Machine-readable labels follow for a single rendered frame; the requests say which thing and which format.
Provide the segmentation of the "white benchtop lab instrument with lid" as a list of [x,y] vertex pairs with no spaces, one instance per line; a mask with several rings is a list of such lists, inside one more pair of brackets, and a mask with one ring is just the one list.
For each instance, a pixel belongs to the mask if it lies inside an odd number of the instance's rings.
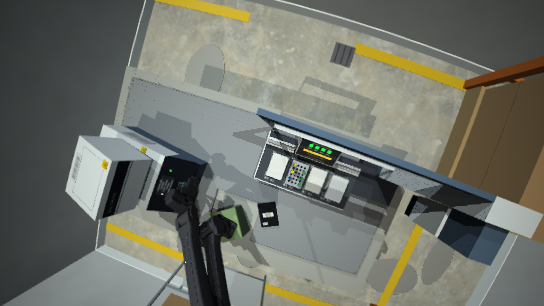
[[79,135],[65,191],[94,221],[136,205],[174,212],[166,194],[201,180],[207,163],[138,127],[103,125],[100,137]]

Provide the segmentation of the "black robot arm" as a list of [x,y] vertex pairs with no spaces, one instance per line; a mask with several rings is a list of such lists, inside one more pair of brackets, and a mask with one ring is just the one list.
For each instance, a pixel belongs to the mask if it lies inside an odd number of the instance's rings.
[[[237,223],[218,214],[199,226],[198,208],[194,202],[199,184],[199,179],[189,177],[186,189],[181,188],[179,192],[173,188],[164,199],[165,204],[178,214],[175,226],[182,245],[190,306],[231,306],[221,237],[231,239]],[[194,196],[194,199],[186,196]],[[205,249],[207,272],[201,247]]]

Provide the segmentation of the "white multi-well plate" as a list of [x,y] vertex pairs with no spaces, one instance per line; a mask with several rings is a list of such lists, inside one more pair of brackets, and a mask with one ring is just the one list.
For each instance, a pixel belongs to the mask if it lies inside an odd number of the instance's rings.
[[319,194],[327,173],[325,170],[312,166],[303,189]]
[[288,160],[289,157],[274,152],[266,175],[281,180]]

